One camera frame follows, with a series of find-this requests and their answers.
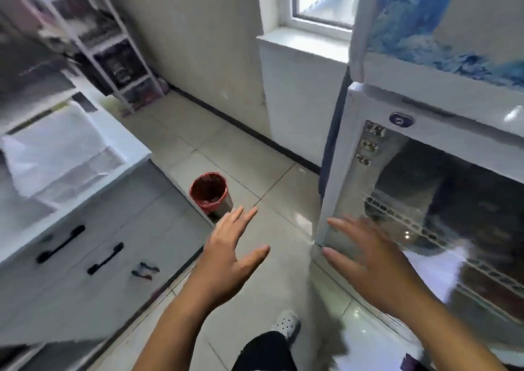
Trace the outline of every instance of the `left hand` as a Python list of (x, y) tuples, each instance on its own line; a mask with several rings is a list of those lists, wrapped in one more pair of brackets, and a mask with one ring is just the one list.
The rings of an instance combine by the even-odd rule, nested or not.
[(270, 250), (265, 245), (239, 261), (236, 259), (236, 245), (256, 213), (256, 208), (244, 213), (244, 208), (239, 207), (216, 224), (180, 295), (193, 295), (211, 312), (239, 293)]

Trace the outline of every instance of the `white paper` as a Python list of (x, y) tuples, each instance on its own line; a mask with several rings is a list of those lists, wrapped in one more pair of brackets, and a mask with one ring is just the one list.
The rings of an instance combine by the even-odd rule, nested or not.
[(122, 164), (76, 102), (2, 137), (18, 193), (57, 208)]

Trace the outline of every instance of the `blue poster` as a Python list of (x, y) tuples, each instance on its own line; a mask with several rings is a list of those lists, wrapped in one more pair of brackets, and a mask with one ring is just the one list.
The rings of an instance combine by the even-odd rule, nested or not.
[(368, 51), (524, 92), (524, 0), (378, 0)]

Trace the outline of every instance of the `white shoe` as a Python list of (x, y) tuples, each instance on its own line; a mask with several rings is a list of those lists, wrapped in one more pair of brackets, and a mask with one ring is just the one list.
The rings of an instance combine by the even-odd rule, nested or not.
[(294, 333), (300, 325), (300, 319), (291, 309), (286, 309), (279, 316), (277, 321), (273, 324), (270, 331), (278, 331), (285, 336), (288, 342), (294, 338)]

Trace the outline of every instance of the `red trash can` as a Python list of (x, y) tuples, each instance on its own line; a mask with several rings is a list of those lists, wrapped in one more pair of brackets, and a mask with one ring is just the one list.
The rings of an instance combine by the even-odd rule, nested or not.
[(233, 209), (226, 178), (218, 172), (206, 172), (195, 179), (189, 196), (213, 222)]

